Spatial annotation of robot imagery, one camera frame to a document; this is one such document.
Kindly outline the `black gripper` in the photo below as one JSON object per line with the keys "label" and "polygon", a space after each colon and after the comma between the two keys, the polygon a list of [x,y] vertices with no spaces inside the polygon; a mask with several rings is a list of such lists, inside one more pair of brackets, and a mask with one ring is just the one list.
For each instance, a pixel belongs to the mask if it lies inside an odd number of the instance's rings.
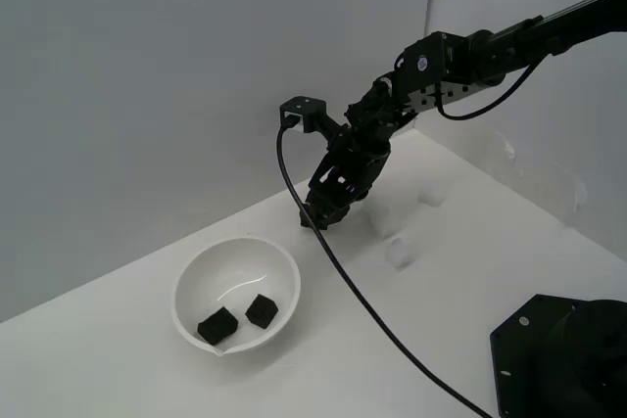
{"label": "black gripper", "polygon": [[352,134],[339,134],[327,146],[327,152],[309,183],[310,193],[330,206],[326,222],[309,202],[299,210],[300,225],[324,231],[341,222],[349,205],[362,198],[381,173],[391,153],[389,141],[360,142]]}

